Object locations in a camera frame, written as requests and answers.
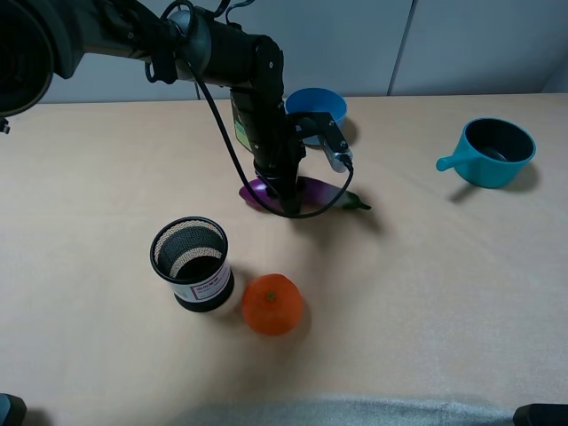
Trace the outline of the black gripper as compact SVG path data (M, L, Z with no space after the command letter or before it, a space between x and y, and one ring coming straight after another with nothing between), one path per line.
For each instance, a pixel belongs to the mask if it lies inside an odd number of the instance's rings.
M256 173L278 180L280 205L286 217L299 214L302 200L297 172L301 149L297 142L292 142L294 129L288 122L282 97L232 88L231 100L248 138Z

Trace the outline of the grey robot base front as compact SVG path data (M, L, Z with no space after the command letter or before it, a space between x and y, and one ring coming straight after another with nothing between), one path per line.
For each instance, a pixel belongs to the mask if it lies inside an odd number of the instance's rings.
M204 404L172 425L512 425L488 405L422 398L329 397Z

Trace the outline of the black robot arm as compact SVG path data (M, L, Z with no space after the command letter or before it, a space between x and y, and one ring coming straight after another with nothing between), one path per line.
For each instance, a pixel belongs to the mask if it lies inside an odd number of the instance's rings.
M138 1L4 1L1 4L1 130L72 77L85 54L139 60L151 83L192 81L229 89L257 176L285 215L300 209L298 165L283 104L283 53L268 36L219 21L218 12L174 1L155 14Z

